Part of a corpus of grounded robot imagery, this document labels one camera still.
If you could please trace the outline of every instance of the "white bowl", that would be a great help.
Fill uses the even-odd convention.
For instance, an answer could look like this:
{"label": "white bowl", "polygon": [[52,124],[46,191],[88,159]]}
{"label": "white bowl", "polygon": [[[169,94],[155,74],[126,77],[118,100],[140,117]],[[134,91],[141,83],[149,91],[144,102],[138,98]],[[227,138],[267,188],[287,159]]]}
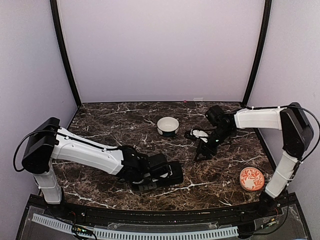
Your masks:
{"label": "white bowl", "polygon": [[157,124],[158,133],[164,137],[173,137],[179,130],[179,121],[171,116],[161,118]]}

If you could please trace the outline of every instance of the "red and white plate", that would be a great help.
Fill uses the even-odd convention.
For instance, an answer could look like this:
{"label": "red and white plate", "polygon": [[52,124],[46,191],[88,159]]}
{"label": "red and white plate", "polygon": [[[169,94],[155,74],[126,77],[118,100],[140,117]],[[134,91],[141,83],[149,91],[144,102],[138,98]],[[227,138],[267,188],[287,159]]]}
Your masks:
{"label": "red and white plate", "polygon": [[240,173],[240,184],[247,191],[258,191],[265,185],[265,177],[258,169],[246,167]]}

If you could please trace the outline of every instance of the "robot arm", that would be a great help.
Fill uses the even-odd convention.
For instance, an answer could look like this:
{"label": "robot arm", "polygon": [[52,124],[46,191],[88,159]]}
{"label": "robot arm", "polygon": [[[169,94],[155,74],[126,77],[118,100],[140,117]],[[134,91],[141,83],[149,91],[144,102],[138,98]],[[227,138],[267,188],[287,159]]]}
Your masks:
{"label": "robot arm", "polygon": [[206,118],[216,127],[207,134],[204,131],[193,129],[185,133],[188,139],[201,139],[195,160],[208,160],[217,153],[217,147],[237,129],[267,128],[282,131],[283,153],[282,158],[270,180],[260,196],[260,201],[270,205],[286,188],[298,169],[300,160],[307,150],[314,136],[313,128],[305,113],[295,107],[298,103],[291,103],[287,107],[240,109],[225,113],[219,106],[210,107],[205,113]]}
{"label": "robot arm", "polygon": [[52,159],[67,160],[117,176],[137,191],[180,184],[183,172],[178,161],[167,162],[163,154],[147,156],[130,146],[108,146],[77,136],[50,118],[29,138],[22,166],[36,179],[45,201],[60,204],[62,191]]}

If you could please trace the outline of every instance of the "dark marble tabletop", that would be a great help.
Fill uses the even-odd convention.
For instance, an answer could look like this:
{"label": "dark marble tabletop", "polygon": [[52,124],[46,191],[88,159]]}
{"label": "dark marble tabletop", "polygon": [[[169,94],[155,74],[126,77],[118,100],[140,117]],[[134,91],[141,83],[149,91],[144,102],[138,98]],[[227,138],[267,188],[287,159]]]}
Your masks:
{"label": "dark marble tabletop", "polygon": [[[131,145],[140,153],[164,153],[168,161],[179,161],[182,184],[134,192],[117,177],[78,163],[53,163],[67,202],[86,206],[143,211],[174,211],[219,208],[256,202],[260,192],[245,191],[239,182],[243,168],[255,167],[265,182],[273,170],[253,129],[238,130],[230,145],[220,146],[212,160],[194,162],[198,142],[184,138],[191,128],[211,128],[204,113],[218,104],[224,111],[238,109],[226,102],[130,102],[86,103],[74,117],[69,130],[109,146]],[[156,123],[166,116],[179,120],[176,137],[158,134]]]}

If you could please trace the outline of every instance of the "white wall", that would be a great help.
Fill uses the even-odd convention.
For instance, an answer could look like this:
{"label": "white wall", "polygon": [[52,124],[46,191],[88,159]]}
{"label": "white wall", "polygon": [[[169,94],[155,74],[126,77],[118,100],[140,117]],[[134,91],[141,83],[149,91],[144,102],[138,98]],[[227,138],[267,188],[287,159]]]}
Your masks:
{"label": "white wall", "polygon": [[0,240],[12,240],[29,194],[37,193],[31,174],[13,169],[16,146],[51,116],[66,126],[76,104],[49,0],[0,1],[0,33]]}
{"label": "white wall", "polygon": [[59,0],[83,102],[242,101],[264,0]]}
{"label": "white wall", "polygon": [[[274,106],[299,102],[320,119],[320,1],[273,1],[268,33],[249,105]],[[315,139],[318,127],[312,121]],[[282,135],[263,130],[278,161]],[[290,190],[301,203],[313,239],[320,236],[320,148],[300,167]]]}

